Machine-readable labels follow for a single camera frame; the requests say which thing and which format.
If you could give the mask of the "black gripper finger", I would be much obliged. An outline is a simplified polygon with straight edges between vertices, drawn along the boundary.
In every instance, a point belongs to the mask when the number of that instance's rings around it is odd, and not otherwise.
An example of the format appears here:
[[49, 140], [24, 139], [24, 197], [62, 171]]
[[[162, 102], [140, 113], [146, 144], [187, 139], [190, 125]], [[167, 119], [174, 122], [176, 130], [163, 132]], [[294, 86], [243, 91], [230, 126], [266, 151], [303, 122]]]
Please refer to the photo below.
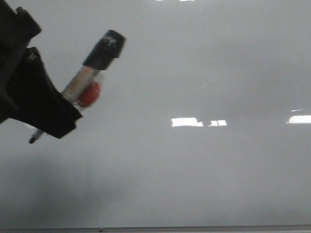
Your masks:
[[9, 81], [9, 95], [17, 105], [12, 118], [35, 127], [32, 139], [43, 133], [60, 139], [75, 130], [82, 117], [51, 82], [36, 47], [22, 55]]

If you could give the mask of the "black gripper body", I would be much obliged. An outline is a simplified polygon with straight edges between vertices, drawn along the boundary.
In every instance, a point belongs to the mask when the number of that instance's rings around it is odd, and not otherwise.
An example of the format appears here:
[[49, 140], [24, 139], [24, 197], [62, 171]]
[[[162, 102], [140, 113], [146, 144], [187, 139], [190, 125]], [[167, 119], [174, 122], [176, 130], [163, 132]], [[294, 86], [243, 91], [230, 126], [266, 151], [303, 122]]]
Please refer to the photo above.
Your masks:
[[41, 33], [41, 27], [22, 7], [12, 9], [0, 2], [0, 121], [4, 122], [18, 110], [7, 91], [9, 80], [15, 72], [31, 39]]

